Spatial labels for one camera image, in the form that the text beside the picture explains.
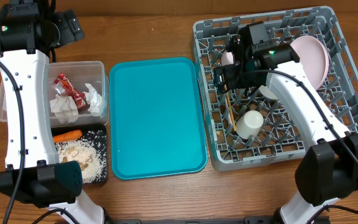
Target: tabletop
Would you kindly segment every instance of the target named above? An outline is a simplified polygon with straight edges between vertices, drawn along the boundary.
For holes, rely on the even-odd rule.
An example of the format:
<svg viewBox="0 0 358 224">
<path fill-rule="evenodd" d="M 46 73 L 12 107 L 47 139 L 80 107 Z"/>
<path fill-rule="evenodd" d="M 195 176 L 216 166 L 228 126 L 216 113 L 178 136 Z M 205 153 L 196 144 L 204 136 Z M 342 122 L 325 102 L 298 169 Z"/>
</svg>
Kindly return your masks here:
<svg viewBox="0 0 358 224">
<path fill-rule="evenodd" d="M 224 16 L 80 17 L 86 38 L 58 49 L 57 60 L 99 60 L 108 73 L 120 62 L 179 56 L 191 58 L 192 25 L 199 20 Z M 337 17 L 358 69 L 358 13 L 339 12 Z M 0 171 L 4 170 L 6 149 L 7 124 L 0 122 Z M 296 192 L 294 173 L 299 162 L 285 161 L 266 167 L 218 172 L 209 161 L 199 173 L 130 181 L 118 179 L 109 169 L 108 181 L 104 185 L 87 185 L 84 189 L 113 219 L 272 215 Z M 9 197 L 0 193 L 0 223 L 8 201 Z M 337 204 L 358 209 L 358 192 Z M 31 223 L 44 212 L 33 205 L 16 202 L 9 223 Z M 351 213 L 331 210 L 325 214 L 331 217 L 332 223 L 358 223 L 358 215 Z M 51 215 L 44 223 L 58 220 L 58 215 Z"/>
</svg>

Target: orange carrot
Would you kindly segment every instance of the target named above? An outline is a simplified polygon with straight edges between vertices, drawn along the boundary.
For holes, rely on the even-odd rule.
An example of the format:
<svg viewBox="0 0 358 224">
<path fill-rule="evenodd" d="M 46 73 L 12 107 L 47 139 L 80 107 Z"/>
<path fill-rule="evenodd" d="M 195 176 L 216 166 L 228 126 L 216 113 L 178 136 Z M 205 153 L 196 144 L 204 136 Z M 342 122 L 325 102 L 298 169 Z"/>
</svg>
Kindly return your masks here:
<svg viewBox="0 0 358 224">
<path fill-rule="evenodd" d="M 53 137 L 53 141 L 55 143 L 63 142 L 63 141 L 72 141 L 72 140 L 79 139 L 81 136 L 82 136 L 82 131 L 81 130 L 75 130 L 75 131 L 70 131 L 70 132 L 67 132 L 65 134 L 55 136 L 55 137 Z"/>
</svg>

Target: teal tray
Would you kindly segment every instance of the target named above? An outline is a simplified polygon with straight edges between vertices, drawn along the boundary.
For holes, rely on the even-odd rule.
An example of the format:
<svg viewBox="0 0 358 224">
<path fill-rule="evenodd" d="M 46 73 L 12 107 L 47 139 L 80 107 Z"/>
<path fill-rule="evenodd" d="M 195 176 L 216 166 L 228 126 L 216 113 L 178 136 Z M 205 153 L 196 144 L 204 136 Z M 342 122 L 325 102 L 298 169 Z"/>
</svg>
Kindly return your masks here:
<svg viewBox="0 0 358 224">
<path fill-rule="evenodd" d="M 201 171 L 208 160 L 193 62 L 126 62 L 110 71 L 112 171 L 124 180 Z"/>
</svg>

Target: white tissue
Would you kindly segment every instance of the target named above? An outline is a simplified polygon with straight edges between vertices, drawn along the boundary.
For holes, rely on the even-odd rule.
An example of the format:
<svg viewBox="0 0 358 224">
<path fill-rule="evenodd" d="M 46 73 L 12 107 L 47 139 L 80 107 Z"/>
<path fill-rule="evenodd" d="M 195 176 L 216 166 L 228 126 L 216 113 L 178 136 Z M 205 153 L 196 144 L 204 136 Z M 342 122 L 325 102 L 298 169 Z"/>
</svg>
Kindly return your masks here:
<svg viewBox="0 0 358 224">
<path fill-rule="evenodd" d="M 85 86 L 89 89 L 89 93 L 84 92 L 86 103 L 89 104 L 88 111 L 91 114 L 100 113 L 102 110 L 102 96 L 93 88 L 93 86 L 89 83 L 85 83 Z"/>
<path fill-rule="evenodd" d="M 50 100 L 50 111 L 55 113 L 55 116 L 61 124 L 64 122 L 72 123 L 78 119 L 78 109 L 71 96 L 59 96 L 56 94 L 54 100 Z"/>
</svg>

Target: dish rack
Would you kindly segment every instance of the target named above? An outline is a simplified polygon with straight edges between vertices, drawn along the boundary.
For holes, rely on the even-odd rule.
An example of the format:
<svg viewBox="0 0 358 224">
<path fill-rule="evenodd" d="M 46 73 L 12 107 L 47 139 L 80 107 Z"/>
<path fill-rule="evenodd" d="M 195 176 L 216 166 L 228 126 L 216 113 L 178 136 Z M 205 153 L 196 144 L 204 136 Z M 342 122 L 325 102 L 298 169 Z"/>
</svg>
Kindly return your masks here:
<svg viewBox="0 0 358 224">
<path fill-rule="evenodd" d="M 326 47 L 329 71 L 317 92 L 337 119 L 352 133 L 358 133 L 358 72 L 330 7 L 198 21 L 193 26 L 193 61 L 203 100 L 211 161 L 218 171 L 266 166 L 302 158 L 306 153 L 300 134 L 285 108 L 278 100 L 264 97 L 259 90 L 251 96 L 243 89 L 228 93 L 235 120 L 248 110 L 257 110 L 264 116 L 264 125 L 258 136 L 247 141 L 240 138 L 227 120 L 226 97 L 220 95 L 213 85 L 213 69 L 221 66 L 224 46 L 231 36 L 247 24 L 260 21 L 265 23 L 269 39 L 276 44 L 311 35 Z"/>
</svg>

